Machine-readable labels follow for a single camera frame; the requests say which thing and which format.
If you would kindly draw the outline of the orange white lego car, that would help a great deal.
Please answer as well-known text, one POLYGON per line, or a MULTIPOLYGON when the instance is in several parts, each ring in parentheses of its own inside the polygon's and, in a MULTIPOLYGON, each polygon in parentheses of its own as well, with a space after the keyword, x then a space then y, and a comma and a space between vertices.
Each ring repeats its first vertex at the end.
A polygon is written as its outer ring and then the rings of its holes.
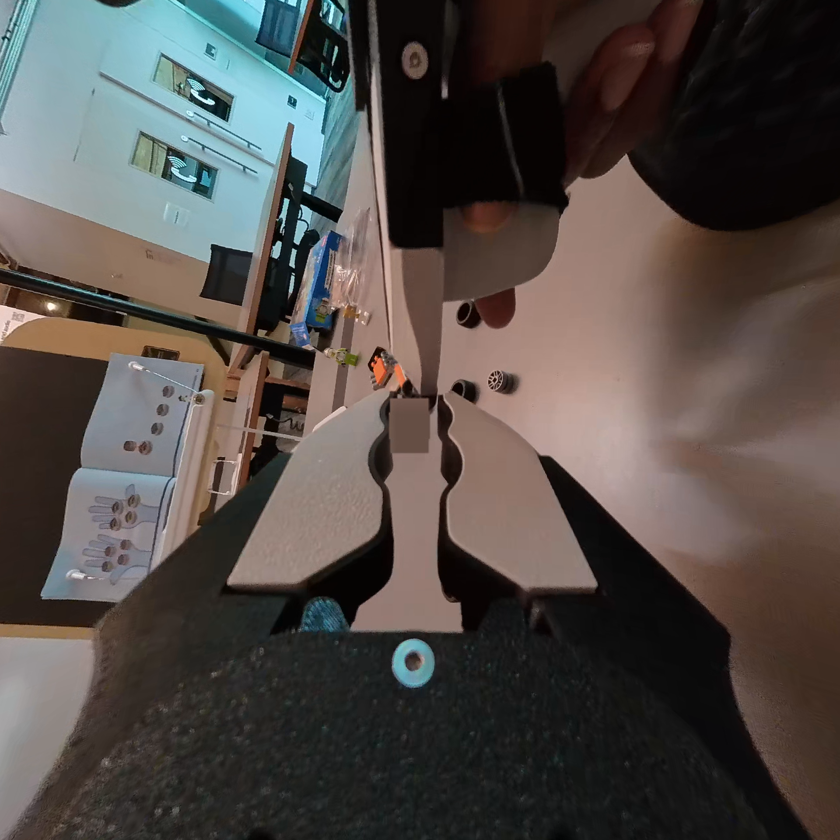
POLYGON ((393 354, 382 346, 375 347, 367 368, 375 391, 392 390, 399 396, 412 396, 413 386, 393 354))

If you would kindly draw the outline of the lego instruction booklet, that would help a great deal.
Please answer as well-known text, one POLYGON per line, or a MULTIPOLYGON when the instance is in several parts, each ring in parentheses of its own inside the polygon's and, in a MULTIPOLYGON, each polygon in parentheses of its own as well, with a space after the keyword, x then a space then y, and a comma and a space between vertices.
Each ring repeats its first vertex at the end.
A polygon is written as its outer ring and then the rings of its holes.
POLYGON ((204 436, 204 367, 112 353, 40 597, 119 602, 172 546, 179 475, 204 436))

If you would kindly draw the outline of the book stand with black board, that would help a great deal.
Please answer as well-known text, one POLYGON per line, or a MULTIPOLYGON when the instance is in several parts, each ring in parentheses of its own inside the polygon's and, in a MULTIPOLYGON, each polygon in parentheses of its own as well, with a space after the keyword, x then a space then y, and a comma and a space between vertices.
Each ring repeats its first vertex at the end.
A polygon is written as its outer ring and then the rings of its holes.
MULTIPOLYGON (((228 364, 223 362, 210 342, 175 328, 117 327, 61 318, 34 320, 10 336, 4 347, 58 353, 93 360, 106 360, 110 353, 140 355, 145 346, 177 351, 181 361, 203 364, 203 383, 215 393, 211 427, 219 418, 219 409, 228 385, 228 364)), ((92 616, 82 624, 48 625, 2 622, 1 638, 36 638, 90 640, 94 627, 110 610, 110 605, 82 603, 81 610, 92 616)))

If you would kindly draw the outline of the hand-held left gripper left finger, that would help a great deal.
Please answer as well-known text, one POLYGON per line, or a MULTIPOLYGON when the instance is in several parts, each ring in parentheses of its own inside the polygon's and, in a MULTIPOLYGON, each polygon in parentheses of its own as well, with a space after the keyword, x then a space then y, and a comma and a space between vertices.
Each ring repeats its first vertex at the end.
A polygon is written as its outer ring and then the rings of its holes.
POLYGON ((238 592, 372 598, 393 571, 389 392, 305 437, 227 578, 238 592))

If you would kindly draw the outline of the clear plastic bag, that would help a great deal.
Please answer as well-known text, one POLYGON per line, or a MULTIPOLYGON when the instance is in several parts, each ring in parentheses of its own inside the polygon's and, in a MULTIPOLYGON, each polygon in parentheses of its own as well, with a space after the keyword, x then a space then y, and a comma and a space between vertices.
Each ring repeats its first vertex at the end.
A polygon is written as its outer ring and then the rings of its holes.
POLYGON ((371 209, 365 207, 356 214, 348 231, 342 234, 343 242, 335 262, 331 292, 331 303, 342 314, 343 307, 348 304, 366 306, 368 302, 370 227, 371 209))

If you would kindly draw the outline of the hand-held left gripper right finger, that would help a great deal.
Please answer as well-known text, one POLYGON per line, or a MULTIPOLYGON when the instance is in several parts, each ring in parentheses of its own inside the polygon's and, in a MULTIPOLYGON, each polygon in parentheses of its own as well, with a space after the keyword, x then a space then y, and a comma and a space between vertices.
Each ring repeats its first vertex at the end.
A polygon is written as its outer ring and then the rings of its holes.
POLYGON ((438 418, 448 484, 440 536, 527 597, 593 594, 595 575, 530 443, 454 392, 438 418))

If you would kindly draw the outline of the blue lego box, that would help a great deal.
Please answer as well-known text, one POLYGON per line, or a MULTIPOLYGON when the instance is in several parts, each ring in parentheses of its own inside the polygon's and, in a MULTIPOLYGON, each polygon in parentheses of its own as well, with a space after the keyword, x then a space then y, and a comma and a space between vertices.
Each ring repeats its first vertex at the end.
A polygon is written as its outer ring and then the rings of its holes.
POLYGON ((300 299, 304 303, 304 323, 309 330, 332 327, 335 312, 331 303, 333 272, 342 242, 342 235, 330 230, 311 248, 300 299))

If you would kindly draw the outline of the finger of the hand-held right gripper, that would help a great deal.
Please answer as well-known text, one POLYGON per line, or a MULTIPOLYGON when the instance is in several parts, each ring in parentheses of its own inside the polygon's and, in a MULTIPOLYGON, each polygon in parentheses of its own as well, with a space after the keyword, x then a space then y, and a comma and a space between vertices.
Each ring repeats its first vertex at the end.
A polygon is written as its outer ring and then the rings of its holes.
POLYGON ((437 393, 445 296, 445 261, 437 248, 387 249, 391 350, 421 396, 437 393))

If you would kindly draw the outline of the black panel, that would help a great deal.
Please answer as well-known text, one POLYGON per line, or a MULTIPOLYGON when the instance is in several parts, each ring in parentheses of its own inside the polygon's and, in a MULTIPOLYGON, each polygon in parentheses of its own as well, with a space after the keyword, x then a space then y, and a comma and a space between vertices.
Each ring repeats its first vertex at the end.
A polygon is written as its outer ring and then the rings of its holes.
POLYGON ((108 363, 1 348, 2 624, 92 628, 103 602, 45 601, 70 480, 108 363))

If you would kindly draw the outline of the wooden office desk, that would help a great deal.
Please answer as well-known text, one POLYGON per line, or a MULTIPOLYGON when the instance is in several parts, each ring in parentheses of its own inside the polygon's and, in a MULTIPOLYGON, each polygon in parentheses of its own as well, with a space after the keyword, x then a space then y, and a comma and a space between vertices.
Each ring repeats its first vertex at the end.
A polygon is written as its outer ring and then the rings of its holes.
POLYGON ((231 371, 244 368, 258 350, 268 350, 269 342, 280 342, 274 332, 286 321, 290 308, 292 252, 298 249, 298 215, 304 207, 308 172, 307 165, 292 152, 294 132, 294 124, 289 122, 261 207, 238 316, 238 330, 253 341, 238 343, 231 371))

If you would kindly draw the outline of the black stand pole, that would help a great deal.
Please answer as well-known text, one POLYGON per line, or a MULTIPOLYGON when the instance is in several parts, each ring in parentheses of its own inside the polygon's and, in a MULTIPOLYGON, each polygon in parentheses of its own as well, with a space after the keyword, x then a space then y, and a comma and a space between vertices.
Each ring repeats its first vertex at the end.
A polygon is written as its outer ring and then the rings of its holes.
POLYGON ((163 324, 170 328, 203 335, 208 338, 243 344, 246 347, 258 351, 267 352, 272 360, 296 366, 303 370, 312 371, 314 369, 316 357, 314 350, 306 350, 267 337, 237 331, 215 322, 144 306, 131 300, 114 298, 87 288, 75 287, 67 283, 36 277, 5 267, 1 268, 1 278, 2 282, 17 289, 79 303, 105 312, 121 313, 147 322, 163 324))

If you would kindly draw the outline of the person's right hand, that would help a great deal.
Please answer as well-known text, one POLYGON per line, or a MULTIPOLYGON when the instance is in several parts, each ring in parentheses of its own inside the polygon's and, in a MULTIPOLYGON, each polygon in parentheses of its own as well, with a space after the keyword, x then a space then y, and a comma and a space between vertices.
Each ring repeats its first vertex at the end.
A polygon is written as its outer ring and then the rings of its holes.
MULTIPOLYGON (((660 2, 595 48, 564 105, 564 185, 593 179, 645 140, 673 96, 703 3, 660 2)), ((561 2, 464 2, 449 92, 513 77, 543 59, 561 2)))

